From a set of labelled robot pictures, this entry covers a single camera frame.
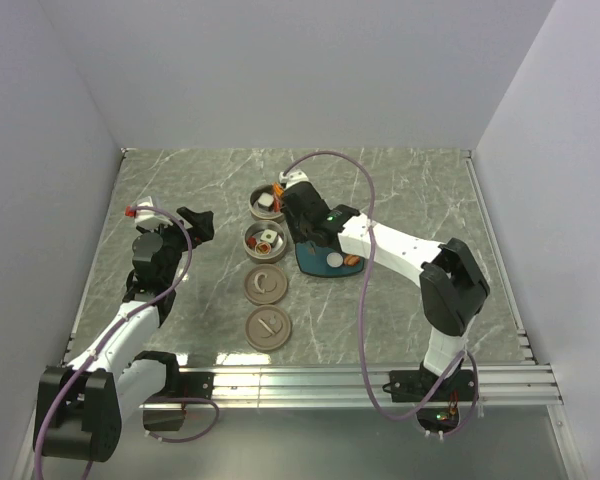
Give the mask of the white rice block seaweed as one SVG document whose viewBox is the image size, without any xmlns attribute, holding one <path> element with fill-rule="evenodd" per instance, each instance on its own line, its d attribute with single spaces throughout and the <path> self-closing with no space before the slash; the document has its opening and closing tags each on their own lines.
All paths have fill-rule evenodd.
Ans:
<svg viewBox="0 0 600 480">
<path fill-rule="evenodd" d="M 275 205 L 275 197 L 273 194 L 263 191 L 257 198 L 255 205 L 263 211 L 272 211 Z"/>
</svg>

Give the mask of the white round slice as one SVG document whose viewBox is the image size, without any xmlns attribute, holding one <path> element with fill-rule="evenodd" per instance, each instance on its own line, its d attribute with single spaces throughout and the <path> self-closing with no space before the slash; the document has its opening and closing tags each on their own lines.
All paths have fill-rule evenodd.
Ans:
<svg viewBox="0 0 600 480">
<path fill-rule="evenodd" d="M 339 268 L 344 264 L 344 259 L 340 253 L 331 252 L 327 255 L 326 262 L 331 268 Z"/>
</svg>

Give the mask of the small orange sausages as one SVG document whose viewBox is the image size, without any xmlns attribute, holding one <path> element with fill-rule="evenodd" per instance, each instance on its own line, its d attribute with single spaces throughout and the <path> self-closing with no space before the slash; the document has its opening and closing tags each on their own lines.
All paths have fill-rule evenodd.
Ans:
<svg viewBox="0 0 600 480">
<path fill-rule="evenodd" d="M 356 255 L 347 255 L 344 258 L 344 264 L 346 266 L 353 267 L 353 266 L 357 265 L 359 262 L 360 262 L 360 257 L 356 256 Z"/>
</svg>

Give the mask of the orange half fruit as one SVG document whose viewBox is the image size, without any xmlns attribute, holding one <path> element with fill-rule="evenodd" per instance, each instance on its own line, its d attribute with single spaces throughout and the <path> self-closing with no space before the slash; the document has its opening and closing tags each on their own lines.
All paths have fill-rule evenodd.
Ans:
<svg viewBox="0 0 600 480">
<path fill-rule="evenodd" d="M 284 194 L 284 188 L 278 183 L 273 184 L 273 191 L 274 191 L 275 195 L 279 198 L 281 198 L 282 195 Z"/>
</svg>

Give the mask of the white tofu cube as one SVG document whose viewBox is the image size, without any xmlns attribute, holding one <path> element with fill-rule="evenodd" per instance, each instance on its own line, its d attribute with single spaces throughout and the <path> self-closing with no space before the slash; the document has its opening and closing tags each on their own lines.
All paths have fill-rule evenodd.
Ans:
<svg viewBox="0 0 600 480">
<path fill-rule="evenodd" d="M 278 233 L 272 229 L 266 229 L 261 232 L 260 241 L 274 245 L 278 239 Z"/>
</svg>

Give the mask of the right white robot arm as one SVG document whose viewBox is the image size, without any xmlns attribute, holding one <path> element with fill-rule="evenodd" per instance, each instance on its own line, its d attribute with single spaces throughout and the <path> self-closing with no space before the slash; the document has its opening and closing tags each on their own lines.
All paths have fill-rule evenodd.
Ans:
<svg viewBox="0 0 600 480">
<path fill-rule="evenodd" d="M 313 247 L 327 258 L 338 254 L 379 264 L 419 287 L 425 318 L 431 325 L 422 362 L 422 391 L 440 400 L 452 392 L 468 330 L 490 295 L 490 286 L 468 245 L 424 240 L 338 205 L 331 209 L 307 179 L 282 182 L 282 212 L 294 243 Z"/>
</svg>

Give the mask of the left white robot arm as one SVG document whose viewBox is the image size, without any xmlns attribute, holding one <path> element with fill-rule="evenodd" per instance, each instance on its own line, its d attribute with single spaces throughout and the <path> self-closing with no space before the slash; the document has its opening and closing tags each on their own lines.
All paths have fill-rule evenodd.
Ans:
<svg viewBox="0 0 600 480">
<path fill-rule="evenodd" d="M 125 294 L 113 320 L 85 351 L 42 373 L 33 438 L 37 465 L 45 457 L 105 462 L 141 404 L 151 397 L 169 402 L 180 394 L 176 356 L 143 346 L 171 312 L 193 251 L 213 239 L 214 215 L 186 207 L 170 214 L 150 197 L 125 214 L 139 233 Z"/>
</svg>

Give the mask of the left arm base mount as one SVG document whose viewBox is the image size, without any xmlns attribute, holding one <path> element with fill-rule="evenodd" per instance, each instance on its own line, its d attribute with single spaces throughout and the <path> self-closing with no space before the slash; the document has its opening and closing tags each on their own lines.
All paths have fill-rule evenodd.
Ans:
<svg viewBox="0 0 600 480">
<path fill-rule="evenodd" d="M 188 404 L 177 398 L 210 400 L 215 374 L 209 371 L 181 371 L 174 387 L 152 395 L 142 412 L 143 426 L 149 432 L 178 432 L 184 425 Z"/>
</svg>

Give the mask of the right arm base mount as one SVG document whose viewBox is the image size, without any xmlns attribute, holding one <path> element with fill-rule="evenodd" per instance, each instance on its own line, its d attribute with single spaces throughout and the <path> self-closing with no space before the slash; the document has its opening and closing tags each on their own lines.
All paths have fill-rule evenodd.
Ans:
<svg viewBox="0 0 600 480">
<path fill-rule="evenodd" d="M 392 370 L 382 391 L 391 396 L 393 403 L 418 403 L 437 380 L 437 376 L 425 369 Z M 430 402 L 471 401 L 477 386 L 473 371 L 459 369 L 441 383 Z"/>
</svg>

